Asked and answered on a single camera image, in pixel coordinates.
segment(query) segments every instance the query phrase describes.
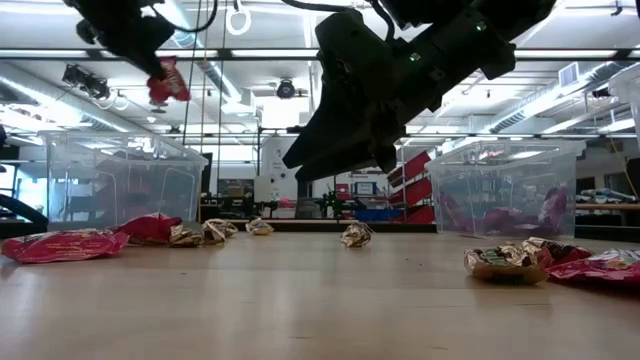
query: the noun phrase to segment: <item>clear plastic bin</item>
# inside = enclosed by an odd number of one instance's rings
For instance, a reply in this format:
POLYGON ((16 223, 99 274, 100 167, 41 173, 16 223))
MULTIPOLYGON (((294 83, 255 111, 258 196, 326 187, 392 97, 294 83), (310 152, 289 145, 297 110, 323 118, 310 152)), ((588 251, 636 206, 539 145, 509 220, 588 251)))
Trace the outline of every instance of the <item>clear plastic bin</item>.
POLYGON ((193 221, 207 160, 162 136, 41 132, 51 229, 105 228, 154 212, 193 221))
POLYGON ((636 134, 640 134, 640 64, 630 66, 612 77, 609 80, 609 92, 617 96, 620 102, 629 103, 636 134))
POLYGON ((438 232, 573 237, 584 141, 479 141, 427 163, 438 232))

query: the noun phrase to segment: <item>red shelf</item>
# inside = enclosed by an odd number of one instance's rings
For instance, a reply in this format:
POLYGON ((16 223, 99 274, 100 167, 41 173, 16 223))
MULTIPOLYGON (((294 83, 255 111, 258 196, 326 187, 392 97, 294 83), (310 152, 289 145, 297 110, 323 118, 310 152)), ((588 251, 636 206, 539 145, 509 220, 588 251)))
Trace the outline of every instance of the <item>red shelf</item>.
MULTIPOLYGON (((418 203, 418 201, 431 195, 433 188, 431 181, 428 178, 422 178, 407 186, 407 201, 406 206, 411 207, 418 203)), ((391 197, 389 197, 389 204, 396 205, 402 204, 403 201, 403 189, 396 191, 391 197)))
MULTIPOLYGON (((407 161, 407 163, 404 165, 404 176, 406 177, 406 179, 411 180, 425 171, 424 165, 429 161, 431 161, 431 158, 426 151, 407 161)), ((402 166, 393 170, 391 174, 387 175, 387 180, 389 180, 389 184, 393 187, 402 185, 402 166)))
POLYGON ((431 224, 435 219, 433 207, 420 205, 414 206, 407 211, 407 221, 404 221, 404 214, 396 217, 393 221, 405 224, 431 224))

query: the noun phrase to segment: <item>snack bag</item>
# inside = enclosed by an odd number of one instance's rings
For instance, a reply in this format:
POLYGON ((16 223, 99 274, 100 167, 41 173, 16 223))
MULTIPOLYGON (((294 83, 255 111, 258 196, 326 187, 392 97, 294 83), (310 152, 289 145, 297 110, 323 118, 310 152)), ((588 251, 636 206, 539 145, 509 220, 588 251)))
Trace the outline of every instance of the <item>snack bag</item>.
POLYGON ((191 93, 187 89, 187 85, 176 68, 176 57, 160 58, 160 66, 164 69, 166 77, 164 80, 149 78, 147 87, 149 88, 149 97, 154 103, 161 104, 173 96, 178 101, 191 100, 191 93))
POLYGON ((373 230, 369 225, 361 222, 349 225, 347 230, 342 233, 340 242, 347 247, 364 247, 371 241, 373 230))
POLYGON ((204 231, 204 244, 205 245, 218 245, 224 244, 227 240, 224 235, 224 231, 220 230, 216 223, 211 220, 207 220, 202 224, 202 230, 204 231))
POLYGON ((21 263, 78 261, 115 255, 128 240, 129 235, 110 230, 54 231, 8 239, 1 251, 21 263))
POLYGON ((164 214, 155 213, 130 220, 114 231, 129 234, 131 244, 167 245, 171 239, 171 227, 181 223, 180 218, 170 218, 164 214))
POLYGON ((485 281, 535 284, 547 279, 546 254, 528 252, 522 245, 508 242, 492 248, 467 250, 464 266, 474 277, 485 281))
POLYGON ((264 222, 262 219, 257 218, 245 224, 247 232, 253 235, 269 235, 273 232, 271 225, 264 222))
POLYGON ((235 227, 232 223, 222 220, 222 219, 211 219, 204 222, 203 227, 215 227, 220 230, 225 238, 230 238, 238 232, 238 228, 235 227))
POLYGON ((169 247, 200 247, 203 244, 204 238, 202 234, 191 229, 185 229, 182 224, 171 227, 169 247))
POLYGON ((640 285, 640 251, 611 249, 586 259, 547 269, 558 280, 601 279, 621 285, 640 285))
POLYGON ((545 267, 561 265, 585 259, 593 255, 590 250, 580 246, 563 244, 557 241, 550 241, 535 237, 523 241, 522 246, 524 246, 525 250, 529 253, 538 253, 539 251, 548 252, 548 256, 545 256, 545 258, 550 259, 550 263, 545 264, 545 267))

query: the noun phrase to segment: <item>workbench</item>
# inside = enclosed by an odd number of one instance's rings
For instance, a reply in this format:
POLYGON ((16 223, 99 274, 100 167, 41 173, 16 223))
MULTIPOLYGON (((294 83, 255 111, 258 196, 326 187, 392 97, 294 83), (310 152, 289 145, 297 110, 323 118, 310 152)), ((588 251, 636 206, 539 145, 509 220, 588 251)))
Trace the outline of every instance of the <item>workbench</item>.
MULTIPOLYGON (((0 257, 0 359, 623 359, 640 300, 554 283, 470 278, 497 242, 374 234, 238 233, 203 249, 17 266, 0 257)), ((638 244, 576 241, 594 250, 638 244)))

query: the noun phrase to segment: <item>cable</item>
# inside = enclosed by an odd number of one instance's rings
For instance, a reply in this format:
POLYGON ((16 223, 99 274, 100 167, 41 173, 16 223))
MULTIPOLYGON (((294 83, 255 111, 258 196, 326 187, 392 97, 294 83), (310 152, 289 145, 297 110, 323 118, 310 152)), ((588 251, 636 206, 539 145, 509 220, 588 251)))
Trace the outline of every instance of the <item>cable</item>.
MULTIPOLYGON (((202 4, 202 0, 200 0, 198 2, 198 10, 202 9, 202 7, 200 6, 201 4, 202 4)), ((160 14, 160 12, 158 10, 156 10, 156 8, 154 6, 151 6, 151 9, 153 10, 153 12, 156 13, 157 16, 162 16, 162 14, 160 14)), ((209 16, 209 20, 207 20, 207 22, 202 26, 197 26, 196 25, 195 29, 186 29, 186 28, 183 28, 182 26, 178 26, 178 25, 172 23, 169 20, 167 20, 167 22, 169 24, 171 24, 171 26, 175 30, 182 31, 182 32, 185 32, 185 33, 190 33, 190 34, 196 34, 196 33, 202 32, 204 30, 207 30, 211 26, 211 24, 213 24, 213 21, 216 19, 216 15, 217 14, 218 14, 218 0, 213 0, 213 9, 211 11, 211 15, 209 16)))
MULTIPOLYGON (((198 0, 198 10, 202 9, 202 0, 198 0)), ((196 26, 200 24, 200 12, 198 11, 198 16, 196 17, 196 26)), ((191 53, 191 69, 189 70, 189 84, 187 85, 187 90, 191 91, 191 83, 193 81, 193 67, 195 66, 196 59, 196 47, 198 46, 198 34, 195 35, 195 39, 193 39, 193 52, 191 53)), ((187 143, 187 123, 189 120, 189 104, 191 101, 187 101, 187 109, 184 113, 184 129, 182 129, 182 146, 187 143)))
POLYGON ((371 7, 373 7, 373 10, 376 12, 376 14, 378 14, 378 16, 380 16, 385 23, 387 23, 387 37, 385 38, 385 41, 386 42, 393 41, 393 38, 396 35, 396 26, 393 23, 391 16, 389 16, 389 14, 386 11, 384 11, 384 9, 382 8, 382 5, 380 5, 380 2, 378 0, 365 0, 365 1, 371 4, 371 7))
POLYGON ((309 4, 297 0, 282 0, 283 3, 293 6, 298 9, 311 10, 311 11, 328 11, 328 12, 340 12, 352 9, 349 6, 327 5, 327 4, 309 4))

